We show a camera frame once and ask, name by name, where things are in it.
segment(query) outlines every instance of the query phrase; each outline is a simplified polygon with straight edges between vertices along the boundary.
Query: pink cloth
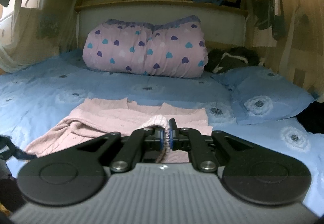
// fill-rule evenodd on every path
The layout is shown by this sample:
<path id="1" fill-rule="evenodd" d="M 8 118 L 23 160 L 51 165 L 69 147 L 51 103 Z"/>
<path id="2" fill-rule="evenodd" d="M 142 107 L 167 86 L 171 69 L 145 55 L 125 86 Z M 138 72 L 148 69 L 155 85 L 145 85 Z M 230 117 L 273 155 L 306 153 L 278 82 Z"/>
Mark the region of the pink cloth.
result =
<path id="1" fill-rule="evenodd" d="M 190 16 L 156 26 L 109 20 L 83 49 L 90 69 L 168 77 L 200 77 L 208 62 L 200 20 Z"/>
<path id="2" fill-rule="evenodd" d="M 62 119 L 45 135 L 30 143 L 25 151 L 38 157 L 48 155 L 71 146 L 118 131 L 122 136 L 134 130 L 159 125 L 166 130 L 166 148 L 159 162 L 188 162 L 183 151 L 171 151 L 168 147 L 168 120 L 174 118 L 179 128 L 189 127 L 210 135 L 205 109 L 182 109 L 164 103 L 162 106 L 143 106 L 122 100 L 85 99 L 69 116 Z"/>

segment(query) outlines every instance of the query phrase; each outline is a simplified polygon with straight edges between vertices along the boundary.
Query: metal screw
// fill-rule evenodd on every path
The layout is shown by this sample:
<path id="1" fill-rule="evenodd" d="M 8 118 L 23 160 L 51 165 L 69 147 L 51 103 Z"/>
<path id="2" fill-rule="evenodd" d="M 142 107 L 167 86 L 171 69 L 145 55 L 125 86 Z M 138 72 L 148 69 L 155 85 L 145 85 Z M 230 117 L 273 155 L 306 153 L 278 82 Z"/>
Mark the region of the metal screw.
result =
<path id="1" fill-rule="evenodd" d="M 112 164 L 112 168 L 115 170 L 124 170 L 127 166 L 128 164 L 125 161 L 116 161 Z"/>
<path id="2" fill-rule="evenodd" d="M 204 170 L 213 170 L 216 168 L 216 164 L 212 161 L 204 161 L 200 164 L 200 167 Z"/>

